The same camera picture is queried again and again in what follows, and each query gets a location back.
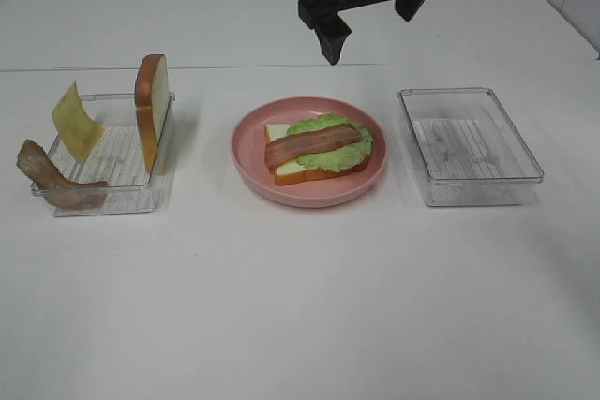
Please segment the left clear plastic tray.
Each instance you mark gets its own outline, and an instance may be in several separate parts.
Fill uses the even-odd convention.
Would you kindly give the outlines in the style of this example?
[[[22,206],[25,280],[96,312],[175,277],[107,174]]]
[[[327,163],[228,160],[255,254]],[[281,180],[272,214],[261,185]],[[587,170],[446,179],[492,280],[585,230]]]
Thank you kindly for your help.
[[[69,189],[62,193],[31,184],[33,196],[45,200],[57,217],[122,215],[155,211],[171,195],[177,152],[173,147],[175,95],[169,104],[153,169],[145,167],[132,94],[82,95],[85,111],[103,127],[90,155],[80,164],[60,138],[55,138],[48,157],[70,181],[106,187]]]

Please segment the bacon strip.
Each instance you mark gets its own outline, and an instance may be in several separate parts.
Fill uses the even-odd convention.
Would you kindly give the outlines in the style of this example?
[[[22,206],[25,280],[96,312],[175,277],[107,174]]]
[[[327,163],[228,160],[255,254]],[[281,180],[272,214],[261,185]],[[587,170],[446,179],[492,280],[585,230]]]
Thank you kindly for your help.
[[[23,142],[16,166],[38,188],[46,191],[46,201],[54,207],[75,211],[92,209],[101,207],[106,199],[106,194],[98,191],[108,186],[106,181],[70,181],[33,140],[26,139]]]
[[[264,162],[270,170],[299,156],[333,151],[362,140],[361,132],[348,123],[290,135],[286,135],[286,131],[285,124],[265,126],[268,143],[264,151]]]

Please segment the yellow cheese slice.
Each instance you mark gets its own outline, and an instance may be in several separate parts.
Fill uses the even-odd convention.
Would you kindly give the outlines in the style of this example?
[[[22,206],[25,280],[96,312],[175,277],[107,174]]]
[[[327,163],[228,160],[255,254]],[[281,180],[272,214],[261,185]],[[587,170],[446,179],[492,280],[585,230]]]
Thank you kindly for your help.
[[[104,128],[84,109],[75,81],[53,108],[52,119],[69,153],[82,164],[100,140]]]

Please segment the clear plastic tray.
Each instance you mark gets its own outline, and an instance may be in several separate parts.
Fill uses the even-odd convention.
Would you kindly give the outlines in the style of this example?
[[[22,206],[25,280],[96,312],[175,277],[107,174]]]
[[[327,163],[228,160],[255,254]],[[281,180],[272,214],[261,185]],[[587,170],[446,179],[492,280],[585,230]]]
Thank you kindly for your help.
[[[132,94],[82,95],[85,111],[103,127],[90,155],[80,164],[60,138],[55,138],[48,157],[70,181],[106,187],[69,189],[62,193],[31,184],[33,196],[45,200],[57,217],[122,215],[155,211],[171,195],[177,152],[173,147],[175,95],[169,104],[153,169],[145,167]]]
[[[402,141],[429,207],[524,205],[544,172],[489,88],[397,93]]]

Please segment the green lettuce leaf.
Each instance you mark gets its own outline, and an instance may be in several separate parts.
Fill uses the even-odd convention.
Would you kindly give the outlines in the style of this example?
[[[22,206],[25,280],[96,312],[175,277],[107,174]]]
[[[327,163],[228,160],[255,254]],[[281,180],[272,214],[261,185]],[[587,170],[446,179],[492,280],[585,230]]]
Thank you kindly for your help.
[[[340,124],[349,124],[356,128],[361,133],[361,140],[328,152],[301,155],[296,158],[296,162],[308,170],[329,170],[332,172],[352,169],[364,162],[371,154],[371,134],[366,127],[349,120],[345,116],[329,112],[314,118],[302,119],[289,125],[285,135],[317,131]]]

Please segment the right clear plastic tray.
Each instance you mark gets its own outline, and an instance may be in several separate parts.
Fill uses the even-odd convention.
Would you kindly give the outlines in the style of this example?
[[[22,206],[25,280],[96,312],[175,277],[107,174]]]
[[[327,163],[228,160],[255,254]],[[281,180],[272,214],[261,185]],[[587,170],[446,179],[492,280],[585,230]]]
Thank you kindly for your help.
[[[402,141],[429,207],[524,205],[544,172],[489,88],[397,93]]]

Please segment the pink round plate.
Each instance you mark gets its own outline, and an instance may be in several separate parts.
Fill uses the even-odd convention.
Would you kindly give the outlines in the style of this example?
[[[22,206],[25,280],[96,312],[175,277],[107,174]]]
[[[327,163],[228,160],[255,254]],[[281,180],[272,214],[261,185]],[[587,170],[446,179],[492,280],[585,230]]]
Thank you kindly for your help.
[[[264,126],[292,124],[328,112],[343,115],[369,130],[373,145],[366,168],[338,178],[276,185],[274,173],[264,164]],[[387,142],[376,119],[354,105],[317,96],[283,98],[249,112],[235,127],[231,148],[235,166],[251,189],[269,200],[300,208],[329,207],[356,199],[378,181],[387,159]]]

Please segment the bread slice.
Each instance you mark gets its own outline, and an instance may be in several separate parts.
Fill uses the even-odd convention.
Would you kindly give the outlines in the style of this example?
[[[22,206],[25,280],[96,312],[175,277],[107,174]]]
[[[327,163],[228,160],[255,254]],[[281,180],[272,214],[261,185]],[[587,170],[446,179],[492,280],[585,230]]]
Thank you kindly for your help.
[[[148,54],[140,64],[134,86],[137,126],[147,172],[154,167],[169,102],[166,56]]]
[[[283,138],[289,127],[289,124],[266,124],[264,126],[266,141],[271,142]],[[294,185],[309,181],[337,178],[352,172],[364,170],[368,166],[369,160],[370,156],[366,156],[359,164],[340,172],[324,169],[310,170],[300,165],[295,160],[291,160],[274,169],[275,184]]]

